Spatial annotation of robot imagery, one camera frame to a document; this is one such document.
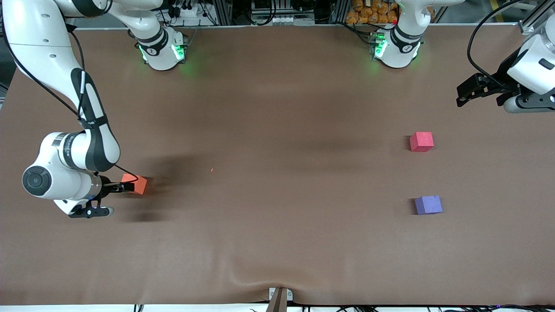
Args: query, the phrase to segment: pink cube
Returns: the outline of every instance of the pink cube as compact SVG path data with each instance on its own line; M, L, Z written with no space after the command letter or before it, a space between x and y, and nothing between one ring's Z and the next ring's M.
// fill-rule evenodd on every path
M410 141L413 152L428 152L433 147L431 132L415 132Z

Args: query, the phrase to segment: orange cube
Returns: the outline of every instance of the orange cube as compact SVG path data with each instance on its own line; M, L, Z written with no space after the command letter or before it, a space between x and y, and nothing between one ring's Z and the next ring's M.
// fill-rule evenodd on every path
M133 184L135 185L135 191L128 193L143 195L144 189L147 187L147 180L140 175L137 175L137 178L139 179L133 182ZM133 181L134 179L135 177L130 175L129 173L124 173L122 177L122 182L129 182Z

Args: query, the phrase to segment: purple cube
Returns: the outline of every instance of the purple cube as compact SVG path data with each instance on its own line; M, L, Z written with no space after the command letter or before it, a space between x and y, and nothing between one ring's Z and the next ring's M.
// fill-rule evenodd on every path
M441 208L441 201L440 197L435 196L422 196L415 200L416 203L416 212L419 215L422 214L436 214L443 212Z

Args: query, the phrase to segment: cable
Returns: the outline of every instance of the cable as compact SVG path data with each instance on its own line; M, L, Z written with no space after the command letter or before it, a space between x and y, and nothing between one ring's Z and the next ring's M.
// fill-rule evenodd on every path
M134 180L126 181L127 183L133 183L133 182L136 182L136 181L139 180L139 177L138 177L136 174L134 174L134 173L132 173L132 172L130 172L130 171L128 171L128 170L123 169L123 168L120 167L119 165L115 164L114 167L118 168L119 170L121 170L121 171L123 171L123 172L125 172L125 173L128 173L128 174L132 175L133 178L135 178Z
M339 306L339 310L337 310L336 312L348 312L347 309L353 309L355 312L378 312L376 310L377 306L372 306L372 305L347 305L347 306Z
M188 48L191 46L191 44L193 44L193 40L195 39L196 31L199 30L199 26L200 26L200 20L199 20L199 24L198 24L197 27L195 28L195 32L193 33L193 36L191 37L191 40L189 40L189 41L187 42L187 47L188 47Z
M4 25L4 15L2 14L2 5L0 4L0 24ZM0 34L0 37L4 37L4 30Z
M73 36L73 39L75 39L77 47L79 48L79 56L81 57L81 67L83 68L83 71L85 71L85 58L83 57L83 49L81 48L81 43L79 42L79 39L73 32L70 32L70 34ZM77 114L78 114L77 120L81 120L81 105L83 103L83 96L84 96L84 93L81 93L79 95L79 104L77 105Z
M208 17L208 20L214 26L217 26L218 24L216 23L216 20L214 19L214 17L212 17L212 14L210 13L210 10L208 10L208 6L206 5L206 2L204 2L204 0L200 0L199 4L200 4L201 8L203 9L203 12L206 13L206 17Z
M356 29L354 28L354 24L353 24L353 27L349 26L347 23L344 23L344 22L335 22L334 24L343 25L345 28L347 28L348 30L350 30L350 31L352 31L352 32L354 32L354 33L365 34L365 35L367 35L367 36L370 35L370 32L363 32L363 31L358 31L358 30L356 30ZM381 27L381 26L378 26L378 25L376 25L376 24L367 24L367 25L376 27L376 28L378 28L378 29L383 29L383 30L385 30L385 31L390 31L390 30L393 29L393 28Z
M535 308L531 308L529 306L521 306L521 305L515 305L515 304L506 304L506 305L498 305L495 308L489 308L489 307L485 307L485 308L480 308L480 307L467 307L467 306L459 306L458 308L467 311L467 312L486 312L486 311L495 311L497 309L503 309L503 308L512 308L512 309L521 309L521 310L527 310L527 311L531 311L531 312L540 312L540 310L535 309ZM441 312L461 312L460 310L443 310Z
M162 9L158 9L158 11L160 12L160 15L162 16L162 19L164 20L164 25L169 26L168 21L166 21L166 17L164 16L164 13L162 13Z
M42 82L40 82L32 73L30 73L27 70L27 68L25 68L25 66L23 66L21 64L19 59L16 57L16 54L13 53L12 47L10 47L10 45L9 45L8 37L6 36L7 35L6 34L6 26L4 25L4 23L2 23L2 33L4 34L4 42L6 43L6 47L8 47L8 51L12 55L13 60L15 61L17 66L19 66L19 68L22 71L24 71L25 74L27 74L27 76L29 76L39 86L41 86L44 90L46 90L48 93L50 93L50 95L52 95L55 99L60 101L60 103L62 103L67 109L69 109L74 115L76 115L79 118L79 114L77 114L77 111L75 109L73 109L66 101L62 100L57 94L55 94L52 90L50 90L50 88L48 88L46 85L44 85Z
M104 7L104 9L105 9L104 14L108 13L108 11L112 8L113 3L114 3L114 0L110 0L110 6L108 6L108 2L106 2L106 6Z
M492 17L492 15L494 15L495 13L499 12L500 10L511 6L517 2L520 2L523 0L511 0L507 3L504 3L503 5L499 6L498 8L496 8L495 10L493 10L490 14L486 15L486 17L484 17L483 20L481 20L478 24L478 26L476 26L476 28L474 29L474 31L472 32L472 35L470 36L470 40L468 41L468 48L466 49L466 57L468 58L468 61L470 62L470 64L472 66L474 66L474 68L476 68L479 72L481 72L484 76L486 76L487 78L489 78L491 81L497 83L498 85L500 85L501 87L503 87L505 90L507 91L511 91L511 88L509 86L507 86L504 83L499 82L497 79L495 79L493 76L491 76L488 72L486 72L485 70L483 70L480 66L478 66L478 64L476 64L474 62L474 60L472 59L471 55L470 55L470 50L472 48L472 43L474 42L474 37L476 36L476 33L478 32L478 29L480 29L480 27L482 27L482 25L484 25L484 23L490 18Z
M372 45L372 44L370 43L370 41L367 41L367 40L364 39L364 37L362 37L362 36L368 36L368 35L359 34L359 32L356 30L356 27L355 27L354 24L352 25L352 27L353 27L353 29L355 30L355 33L356 33L357 37L360 39L360 41L362 41L362 42L368 44L369 46Z
M254 21L248 16L248 11L251 11L251 12L252 12L252 9L245 5L246 10L245 10L245 12L244 12L244 15L245 15L246 20L249 21L249 23L251 23L252 25L255 25L255 26L264 26L264 25L269 24L271 21L273 21L274 17L276 16L276 13L278 12L278 5L277 5L277 3L276 3L276 0L272 0L272 3L274 4L274 12L272 13L272 5L270 4L270 15L268 16L268 20L266 20L266 22L264 22L264 23L262 23L262 24L259 24L258 22L254 22Z

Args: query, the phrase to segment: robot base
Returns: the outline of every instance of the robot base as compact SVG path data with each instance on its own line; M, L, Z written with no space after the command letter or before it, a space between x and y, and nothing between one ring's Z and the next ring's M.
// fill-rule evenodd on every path
M420 43L408 53L402 53L399 48L391 43L391 31L379 29L377 32L371 33L370 42L376 43L370 47L370 55L372 60L380 60L386 66L391 68L403 68L411 63L416 57Z
M164 27L164 29L168 33L168 43L160 50L158 55L151 55L148 49L144 51L143 48L139 46L145 64L149 64L157 71L167 71L168 69L174 68L177 64L184 64L187 46L189 45L189 38L183 36L181 32L170 27Z

